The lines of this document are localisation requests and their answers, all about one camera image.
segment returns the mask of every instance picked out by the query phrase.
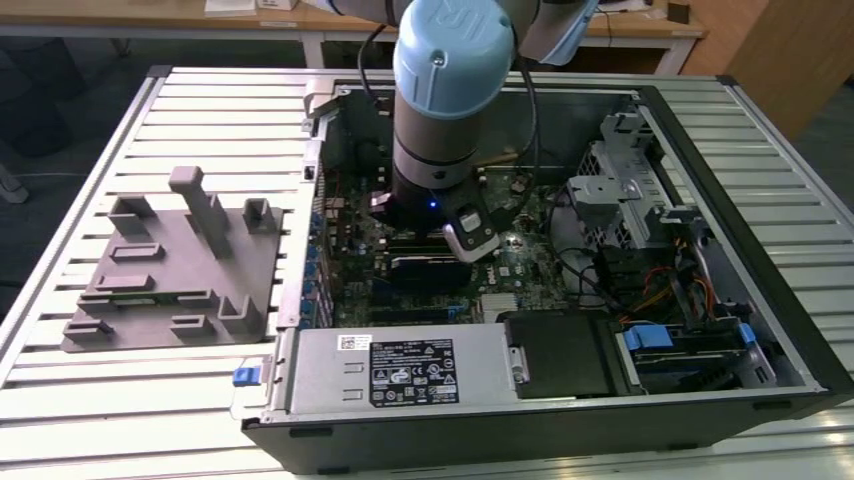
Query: white slatted surface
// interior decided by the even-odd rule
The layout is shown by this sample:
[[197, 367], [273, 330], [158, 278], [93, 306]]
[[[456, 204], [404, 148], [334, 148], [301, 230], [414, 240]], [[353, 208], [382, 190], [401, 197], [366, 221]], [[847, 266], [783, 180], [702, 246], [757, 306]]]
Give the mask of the white slatted surface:
[[[353, 72], [330, 76], [354, 79]], [[175, 165], [209, 173], [226, 207], [263, 195], [297, 208], [305, 136], [302, 95], [311, 75], [278, 69], [177, 69], [141, 117], [125, 150], [30, 309], [35, 320], [0, 390], [0, 477], [291, 478], [239, 431], [233, 403], [261, 405], [258, 389], [235, 392], [230, 375], [271, 344], [69, 355], [58, 347], [106, 236], [103, 215], [119, 193], [151, 193], [155, 208], [182, 208], [167, 193]], [[550, 83], [656, 83], [801, 297], [854, 371], [854, 243], [804, 167], [769, 143], [713, 79], [544, 76]], [[299, 211], [289, 214], [298, 219]], [[282, 253], [299, 249], [283, 237]], [[277, 264], [277, 278], [293, 268]], [[277, 285], [271, 305], [283, 287]], [[844, 478], [854, 470], [854, 411], [764, 425], [709, 450], [638, 453], [382, 474], [416, 478]]]

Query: blue latch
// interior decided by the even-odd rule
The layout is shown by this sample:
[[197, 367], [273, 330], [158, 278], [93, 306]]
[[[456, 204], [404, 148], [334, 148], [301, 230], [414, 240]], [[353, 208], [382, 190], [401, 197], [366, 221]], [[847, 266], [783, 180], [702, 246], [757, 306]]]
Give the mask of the blue latch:
[[673, 340], [665, 325], [637, 325], [628, 332], [624, 332], [624, 338], [629, 350], [673, 347]]
[[757, 334], [753, 333], [753, 328], [747, 323], [738, 324], [738, 333], [743, 334], [743, 340], [745, 340], [745, 345], [752, 345], [757, 343]]
[[241, 367], [231, 377], [235, 387], [251, 387], [262, 384], [262, 367]]

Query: table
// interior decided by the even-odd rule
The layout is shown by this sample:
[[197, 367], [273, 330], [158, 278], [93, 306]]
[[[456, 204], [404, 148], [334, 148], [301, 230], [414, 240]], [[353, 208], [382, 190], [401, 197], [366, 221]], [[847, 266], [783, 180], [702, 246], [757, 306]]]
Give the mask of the table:
[[[854, 218], [741, 89], [712, 77], [536, 77], [550, 84], [644, 82], [660, 88], [854, 371]], [[305, 159], [313, 158], [306, 151], [314, 141], [301, 129], [305, 101], [320, 99], [336, 79], [358, 81], [352, 71], [205, 68], [159, 69], [146, 79], [0, 326], [5, 480], [295, 479], [239, 430], [241, 416], [265, 403], [263, 387], [235, 391], [231, 386], [233, 370], [269, 355], [273, 343], [82, 354], [66, 354], [59, 344], [113, 232], [105, 213], [118, 194], [146, 193], [155, 208], [178, 208], [181, 198], [166, 186], [170, 172], [177, 165], [197, 165], [207, 172], [206, 190], [221, 195], [225, 206], [266, 197], [273, 206], [294, 209], [290, 215], [306, 214], [299, 196], [313, 188], [295, 183]], [[393, 76], [372, 72], [372, 79]], [[522, 86], [518, 74], [509, 83]], [[193, 127], [199, 124], [206, 128]], [[668, 162], [665, 168], [689, 200], [674, 166]], [[289, 308], [285, 282], [306, 250], [306, 238], [295, 234], [299, 222], [289, 222], [270, 302], [281, 311]], [[295, 288], [299, 292], [299, 281]], [[269, 338], [277, 334], [273, 326]], [[843, 478], [854, 464], [852, 402], [848, 407], [763, 425], [709, 449], [466, 465], [382, 478]]]
[[[666, 0], [657, 0], [657, 8]], [[678, 74], [694, 43], [706, 35], [690, 25], [650, 19], [644, 12], [594, 18], [586, 47], [665, 50], [658, 74]], [[325, 68], [324, 42], [364, 41], [376, 24], [342, 17], [306, 4], [293, 11], [259, 10], [251, 17], [206, 18], [205, 0], [0, 0], [0, 34], [53, 37], [193, 38], [219, 40], [297, 40], [309, 68]], [[393, 42], [389, 32], [378, 41]], [[115, 42], [123, 52], [123, 44]]]

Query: warning label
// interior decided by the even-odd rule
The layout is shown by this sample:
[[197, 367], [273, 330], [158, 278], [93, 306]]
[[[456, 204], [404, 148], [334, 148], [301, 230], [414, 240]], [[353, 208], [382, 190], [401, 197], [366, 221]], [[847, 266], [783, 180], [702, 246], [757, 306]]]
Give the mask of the warning label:
[[460, 403], [454, 342], [372, 343], [370, 401], [378, 408]]

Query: motherboard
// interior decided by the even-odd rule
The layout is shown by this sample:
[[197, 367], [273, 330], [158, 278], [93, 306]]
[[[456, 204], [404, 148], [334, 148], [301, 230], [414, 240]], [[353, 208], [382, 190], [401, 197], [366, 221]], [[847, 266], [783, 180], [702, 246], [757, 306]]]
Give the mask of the motherboard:
[[[478, 172], [488, 205], [517, 201], [525, 177], [510, 168]], [[536, 187], [501, 247], [476, 264], [460, 262], [441, 232], [422, 238], [370, 215], [377, 176], [328, 177], [326, 221], [333, 265], [336, 327], [494, 321], [490, 302], [520, 310], [566, 308], [574, 301], [550, 252], [544, 223], [557, 187]]]

